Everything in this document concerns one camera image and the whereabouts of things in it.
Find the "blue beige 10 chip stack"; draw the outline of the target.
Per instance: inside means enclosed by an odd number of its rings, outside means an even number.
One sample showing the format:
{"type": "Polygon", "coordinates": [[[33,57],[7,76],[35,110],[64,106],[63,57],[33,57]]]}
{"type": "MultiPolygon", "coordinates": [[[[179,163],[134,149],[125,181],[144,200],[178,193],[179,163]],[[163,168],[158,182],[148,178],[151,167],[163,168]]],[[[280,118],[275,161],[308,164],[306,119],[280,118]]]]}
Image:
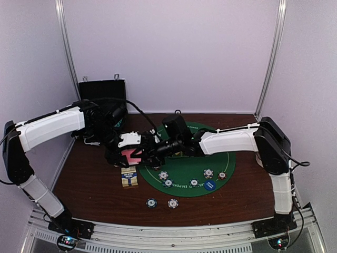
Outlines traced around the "blue beige 10 chip stack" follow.
{"type": "Polygon", "coordinates": [[[170,199],[168,202],[167,202],[167,205],[170,209],[175,209],[179,206],[179,201],[176,200],[176,199],[170,199]]]}

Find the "blue small blind button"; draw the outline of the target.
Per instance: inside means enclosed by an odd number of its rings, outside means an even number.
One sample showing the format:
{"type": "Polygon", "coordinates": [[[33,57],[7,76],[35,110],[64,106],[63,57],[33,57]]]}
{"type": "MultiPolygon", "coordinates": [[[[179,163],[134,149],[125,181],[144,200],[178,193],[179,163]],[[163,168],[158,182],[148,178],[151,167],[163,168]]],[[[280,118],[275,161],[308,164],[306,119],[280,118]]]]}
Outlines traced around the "blue small blind button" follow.
{"type": "Polygon", "coordinates": [[[207,190],[207,191],[213,191],[216,189],[216,184],[213,180],[207,180],[205,183],[204,183],[204,188],[207,190]]]}

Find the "blue beige chip mat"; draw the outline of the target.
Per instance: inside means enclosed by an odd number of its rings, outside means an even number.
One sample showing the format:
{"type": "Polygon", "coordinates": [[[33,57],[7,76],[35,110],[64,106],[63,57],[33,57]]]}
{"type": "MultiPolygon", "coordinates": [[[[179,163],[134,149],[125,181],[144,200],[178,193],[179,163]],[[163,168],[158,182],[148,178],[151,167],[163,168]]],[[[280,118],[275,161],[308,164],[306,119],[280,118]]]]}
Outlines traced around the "blue beige chip mat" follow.
{"type": "Polygon", "coordinates": [[[205,178],[210,179],[210,178],[213,178],[214,172],[211,169],[205,169],[203,171],[203,175],[205,178]]]}
{"type": "Polygon", "coordinates": [[[158,174],[158,177],[159,177],[160,180],[166,180],[169,177],[169,174],[168,174],[167,171],[161,171],[158,174]]]}

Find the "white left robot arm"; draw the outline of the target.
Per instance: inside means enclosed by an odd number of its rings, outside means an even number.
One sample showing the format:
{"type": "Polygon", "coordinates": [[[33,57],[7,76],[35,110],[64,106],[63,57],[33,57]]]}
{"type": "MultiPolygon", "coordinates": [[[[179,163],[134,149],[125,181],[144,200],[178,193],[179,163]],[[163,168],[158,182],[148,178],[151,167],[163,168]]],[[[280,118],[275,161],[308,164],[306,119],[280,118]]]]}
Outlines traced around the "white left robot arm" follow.
{"type": "Polygon", "coordinates": [[[42,207],[64,234],[71,234],[76,223],[71,212],[42,182],[31,167],[26,153],[51,139],[71,133],[74,137],[93,138],[106,148],[108,163],[118,167],[131,164],[159,167],[164,159],[157,154],[161,137],[153,128],[144,134],[118,132],[117,124],[126,114],[128,100],[103,98],[80,100],[37,118],[5,124],[3,160],[9,179],[42,207]]]}

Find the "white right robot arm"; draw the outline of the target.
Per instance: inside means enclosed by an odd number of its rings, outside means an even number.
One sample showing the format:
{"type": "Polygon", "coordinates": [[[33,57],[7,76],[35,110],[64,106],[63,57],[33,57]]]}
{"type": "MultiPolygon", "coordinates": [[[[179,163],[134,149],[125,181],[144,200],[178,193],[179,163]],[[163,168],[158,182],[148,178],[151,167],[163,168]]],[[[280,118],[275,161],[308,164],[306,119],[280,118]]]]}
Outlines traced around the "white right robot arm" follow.
{"type": "Polygon", "coordinates": [[[201,128],[195,133],[179,114],[168,116],[162,124],[167,140],[156,140],[157,133],[142,139],[142,160],[147,164],[161,166],[165,158],[177,152],[189,157],[236,151],[258,153],[263,169],[272,180],[275,205],[270,228],[279,233],[293,221],[293,171],[297,167],[308,167],[310,162],[292,157],[289,138],[271,118],[225,130],[201,128]]]}

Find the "blue green chip mat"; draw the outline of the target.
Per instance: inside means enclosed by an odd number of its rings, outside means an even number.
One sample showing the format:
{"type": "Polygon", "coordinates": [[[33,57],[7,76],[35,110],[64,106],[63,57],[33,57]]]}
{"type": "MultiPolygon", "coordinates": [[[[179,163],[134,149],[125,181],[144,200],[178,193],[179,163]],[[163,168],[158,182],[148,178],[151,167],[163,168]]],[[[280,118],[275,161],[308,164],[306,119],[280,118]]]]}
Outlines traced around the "blue green chip mat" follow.
{"type": "Polygon", "coordinates": [[[165,179],[163,182],[162,182],[162,185],[163,187],[165,188],[170,188],[173,186],[173,180],[171,179],[165,179]]]}
{"type": "Polygon", "coordinates": [[[199,185],[198,179],[191,179],[190,180],[190,186],[191,187],[197,187],[199,185]]]}

